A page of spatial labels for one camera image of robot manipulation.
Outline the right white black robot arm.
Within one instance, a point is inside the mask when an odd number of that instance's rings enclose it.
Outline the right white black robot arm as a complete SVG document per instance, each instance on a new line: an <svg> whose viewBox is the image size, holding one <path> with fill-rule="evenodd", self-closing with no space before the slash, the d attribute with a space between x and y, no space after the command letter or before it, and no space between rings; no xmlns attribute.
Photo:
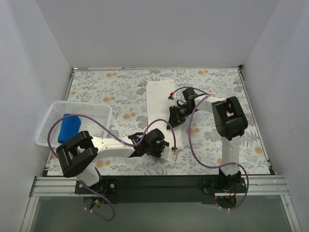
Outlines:
<svg viewBox="0 0 309 232"><path fill-rule="evenodd" d="M183 91L185 101L169 107L169 124L174 128L190 117L192 124L196 111L213 114L214 124L222 141L222 163L219 169L217 186L222 190L234 190L241 181L239 166L240 142L248 121L237 97L216 98L208 93L197 94L196 88L188 87Z"/></svg>

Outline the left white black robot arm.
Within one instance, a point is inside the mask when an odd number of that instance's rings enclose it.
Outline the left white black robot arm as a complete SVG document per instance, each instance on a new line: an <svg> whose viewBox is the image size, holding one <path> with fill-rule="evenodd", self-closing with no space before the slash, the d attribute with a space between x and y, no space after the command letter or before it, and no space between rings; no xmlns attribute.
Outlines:
<svg viewBox="0 0 309 232"><path fill-rule="evenodd" d="M135 158L150 155L168 160L172 158L169 142L159 129L151 130L145 136L142 132L123 138L120 142L112 138L90 136L82 131L56 149L63 176L76 177L88 187L100 181L100 174L93 161L101 158Z"/></svg>

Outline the blue microfiber towel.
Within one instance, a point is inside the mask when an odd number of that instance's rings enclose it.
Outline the blue microfiber towel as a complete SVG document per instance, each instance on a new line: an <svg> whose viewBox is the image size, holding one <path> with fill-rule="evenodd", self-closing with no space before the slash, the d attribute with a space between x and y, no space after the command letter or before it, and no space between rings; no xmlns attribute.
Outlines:
<svg viewBox="0 0 309 232"><path fill-rule="evenodd" d="M62 144L74 137L78 133L80 125L81 120L78 116L72 116L62 120L58 142Z"/></svg>

